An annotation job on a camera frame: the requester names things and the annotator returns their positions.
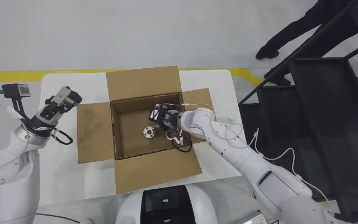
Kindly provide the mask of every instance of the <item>gray floor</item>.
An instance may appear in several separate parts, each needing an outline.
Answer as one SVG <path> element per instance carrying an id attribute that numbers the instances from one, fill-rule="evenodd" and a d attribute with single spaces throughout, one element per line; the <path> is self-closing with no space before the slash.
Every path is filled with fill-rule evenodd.
<path id="1" fill-rule="evenodd" d="M 301 17 L 315 0 L 3 0 L 0 7 L 0 70 L 141 68 L 248 68 L 261 78 L 313 31 L 290 42 L 274 60 L 254 55 L 270 37 Z M 357 37 L 328 56 L 343 56 Z M 358 68 L 357 58 L 352 66 Z M 238 100 L 253 86 L 233 78 Z M 37 111 L 40 82 L 29 82 L 32 97 L 23 101 L 29 115 Z M 0 105 L 11 103 L 0 99 Z M 17 123 L 0 110 L 0 148 L 9 143 Z M 237 213 L 261 209 L 244 177 L 201 183 L 214 202 L 219 223 Z M 114 223 L 122 197 L 90 199 L 40 207 L 96 223 Z M 36 217 L 35 223 L 67 223 Z"/>

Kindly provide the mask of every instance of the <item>person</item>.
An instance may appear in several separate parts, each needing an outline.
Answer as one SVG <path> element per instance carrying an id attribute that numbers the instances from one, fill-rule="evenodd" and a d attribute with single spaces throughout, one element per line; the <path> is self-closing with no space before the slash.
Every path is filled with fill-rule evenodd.
<path id="1" fill-rule="evenodd" d="M 296 39 L 297 37 L 308 32 L 309 30 L 320 26 L 319 29 L 314 33 L 316 34 L 324 25 L 329 23 L 331 19 L 333 19 L 339 12 L 341 12 L 350 2 L 351 0 L 318 0 L 318 2 L 311 9 L 309 9 L 302 18 L 290 23 L 287 27 L 285 27 L 273 38 L 271 38 L 257 52 L 256 59 L 262 60 L 264 58 L 276 58 L 279 55 L 278 50 L 282 48 L 285 44 Z M 330 35 L 326 35 L 326 38 L 322 42 L 310 48 L 309 51 L 302 52 L 299 57 L 322 57 L 339 43 L 355 35 L 355 23 L 350 18 L 345 18 L 344 22 L 346 22 L 347 24 L 334 27 L 334 29 L 329 32 Z M 284 76 L 288 73 L 290 73 L 289 69 L 285 68 L 281 72 L 281 75 L 277 76 L 277 78 L 272 80 L 272 82 L 279 86 L 290 85 L 291 82 L 284 78 Z"/>

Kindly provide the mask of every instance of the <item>black shoe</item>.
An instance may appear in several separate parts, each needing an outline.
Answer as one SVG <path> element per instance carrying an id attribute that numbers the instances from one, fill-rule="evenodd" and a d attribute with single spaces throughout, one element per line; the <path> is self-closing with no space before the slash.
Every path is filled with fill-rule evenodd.
<path id="1" fill-rule="evenodd" d="M 270 58 L 270 59 L 272 59 L 272 58 L 276 58 L 277 56 L 279 56 L 279 54 L 280 54 L 280 52 L 278 52 L 278 51 L 275 51 L 275 52 L 270 53 L 270 54 L 262 54 L 262 53 L 260 53 L 260 51 L 259 51 L 259 52 L 257 52 L 255 58 L 256 58 L 257 60 L 263 60 L 264 58 Z"/>
<path id="2" fill-rule="evenodd" d="M 278 85 L 278 86 L 289 86 L 291 85 L 291 81 L 286 79 L 285 77 L 283 78 L 274 78 L 273 80 L 270 80 L 270 82 Z"/>

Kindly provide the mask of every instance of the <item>box flap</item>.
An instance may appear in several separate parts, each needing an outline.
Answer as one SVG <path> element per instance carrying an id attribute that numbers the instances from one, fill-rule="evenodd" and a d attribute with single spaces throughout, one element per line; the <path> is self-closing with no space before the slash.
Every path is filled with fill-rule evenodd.
<path id="1" fill-rule="evenodd" d="M 110 101 L 181 92 L 177 66 L 107 73 Z"/>
<path id="2" fill-rule="evenodd" d="M 166 150 L 115 161 L 117 194 L 201 174 L 192 149 L 188 153 Z"/>
<path id="3" fill-rule="evenodd" d="M 77 147 L 79 164 L 114 158 L 109 102 L 77 107 Z"/>
<path id="4" fill-rule="evenodd" d="M 185 106 L 185 110 L 196 110 L 197 108 L 212 109 L 213 103 L 211 102 L 210 92 L 208 88 L 201 88 L 199 90 L 192 90 L 182 93 L 183 102 L 186 104 L 208 104 L 208 105 L 189 105 Z M 194 143 L 205 142 L 205 139 L 200 139 L 191 136 L 191 140 Z"/>

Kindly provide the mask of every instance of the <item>metal ring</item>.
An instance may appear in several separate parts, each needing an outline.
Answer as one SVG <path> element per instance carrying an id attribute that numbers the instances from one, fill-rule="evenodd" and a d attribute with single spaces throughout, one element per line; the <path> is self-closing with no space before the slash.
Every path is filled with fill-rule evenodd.
<path id="1" fill-rule="evenodd" d="M 156 130 L 152 126 L 147 126 L 143 130 L 145 138 L 154 138 L 156 136 Z"/>
<path id="2" fill-rule="evenodd" d="M 169 137 L 169 133 L 173 133 L 173 137 L 172 137 L 172 138 Z M 168 139 L 169 141 L 173 140 L 176 135 L 177 135 L 177 133 L 175 133 L 175 131 L 172 130 L 172 129 L 170 129 L 170 130 L 168 130 L 168 131 L 166 132 L 166 137 L 167 137 L 167 139 Z"/>

